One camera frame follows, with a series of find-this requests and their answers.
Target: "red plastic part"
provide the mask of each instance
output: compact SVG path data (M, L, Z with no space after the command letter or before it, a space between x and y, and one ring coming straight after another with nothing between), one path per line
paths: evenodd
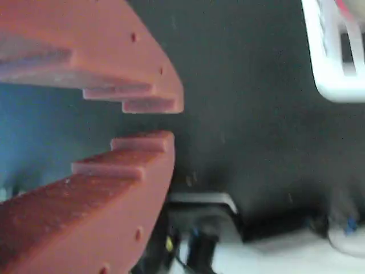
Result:
M183 86L125 0L0 2L0 81L82 88L131 113L178 113Z
M0 273L127 273L167 194L174 137L112 141L74 175L0 205Z

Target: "white floor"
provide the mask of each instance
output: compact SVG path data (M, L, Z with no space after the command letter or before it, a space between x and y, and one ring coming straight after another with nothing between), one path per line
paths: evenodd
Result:
M357 237L351 244L350 250L361 247L365 254L365 237ZM186 257L186 243L181 247L181 257ZM365 273L365 259L342 255L309 231L251 245L242 245L237 235L233 235L218 245L213 269L217 274ZM182 273L183 269L174 263L171 274Z

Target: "white plastic basket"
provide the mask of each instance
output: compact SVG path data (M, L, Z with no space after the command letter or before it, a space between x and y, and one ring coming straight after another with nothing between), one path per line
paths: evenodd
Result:
M302 0L302 5L318 91L334 102L365 102L361 24L345 16L335 0ZM353 63L343 62L343 33L348 33Z

